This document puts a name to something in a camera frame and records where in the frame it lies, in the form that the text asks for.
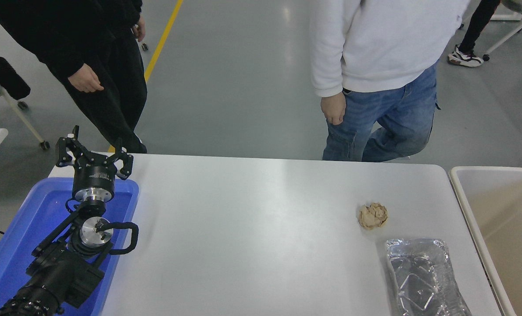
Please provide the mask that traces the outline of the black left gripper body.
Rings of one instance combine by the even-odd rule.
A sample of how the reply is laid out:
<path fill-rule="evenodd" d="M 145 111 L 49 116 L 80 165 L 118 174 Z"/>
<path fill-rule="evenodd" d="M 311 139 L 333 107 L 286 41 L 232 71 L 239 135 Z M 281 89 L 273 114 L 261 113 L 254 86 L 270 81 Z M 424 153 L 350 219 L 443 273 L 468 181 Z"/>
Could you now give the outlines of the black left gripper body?
<path fill-rule="evenodd" d="M 89 188 L 104 189 L 114 192 L 114 180 L 117 168 L 112 162 L 108 162 L 106 156 L 87 155 L 76 159 L 74 163 L 73 192 Z"/>

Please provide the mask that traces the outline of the person's hand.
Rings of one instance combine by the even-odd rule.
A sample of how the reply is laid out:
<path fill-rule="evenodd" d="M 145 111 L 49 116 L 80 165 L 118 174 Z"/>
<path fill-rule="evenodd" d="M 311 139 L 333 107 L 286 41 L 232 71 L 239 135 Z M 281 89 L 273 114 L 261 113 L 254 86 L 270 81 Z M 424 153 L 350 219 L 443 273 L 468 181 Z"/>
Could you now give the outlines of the person's hand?
<path fill-rule="evenodd" d="M 133 37 L 137 40 L 137 42 L 143 42 L 143 39 L 146 36 L 146 24 L 145 19 L 143 18 L 143 14 L 139 14 L 139 19 L 133 26 L 131 27 Z"/>
<path fill-rule="evenodd" d="M 320 106 L 321 111 L 329 124 L 338 126 L 343 122 L 347 109 L 347 102 L 343 92 L 339 92 L 338 94 L 329 97 L 322 97 Z"/>
<path fill-rule="evenodd" d="M 84 93 L 94 93 L 104 90 L 97 74 L 88 64 L 83 64 L 81 68 L 69 76 L 67 80 L 74 88 Z"/>

